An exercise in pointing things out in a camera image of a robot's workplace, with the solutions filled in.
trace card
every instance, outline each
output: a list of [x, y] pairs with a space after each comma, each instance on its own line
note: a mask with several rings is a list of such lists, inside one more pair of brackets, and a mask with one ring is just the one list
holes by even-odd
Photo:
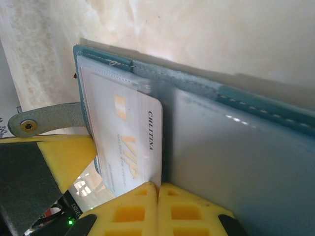
[[83, 93], [105, 186], [117, 197], [144, 182], [161, 184], [162, 106], [124, 78], [81, 66]]

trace white wall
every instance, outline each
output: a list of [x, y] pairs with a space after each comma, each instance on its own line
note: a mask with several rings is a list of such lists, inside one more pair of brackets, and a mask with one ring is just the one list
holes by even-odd
[[1, 0], [0, 37], [24, 110], [79, 99], [75, 44], [315, 110], [314, 12], [314, 0]]
[[18, 106], [20, 106], [18, 95], [0, 42], [0, 138], [12, 136], [7, 129], [7, 123], [17, 114]]

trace wallet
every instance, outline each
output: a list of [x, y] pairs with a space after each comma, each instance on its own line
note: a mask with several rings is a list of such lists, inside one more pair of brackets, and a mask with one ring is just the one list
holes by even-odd
[[[77, 59], [149, 81], [163, 108], [162, 181], [233, 211], [250, 235], [315, 232], [315, 114], [209, 78], [93, 48], [73, 48], [81, 102], [17, 114], [18, 137], [85, 126], [91, 133]], [[37, 128], [21, 128], [34, 120]]]

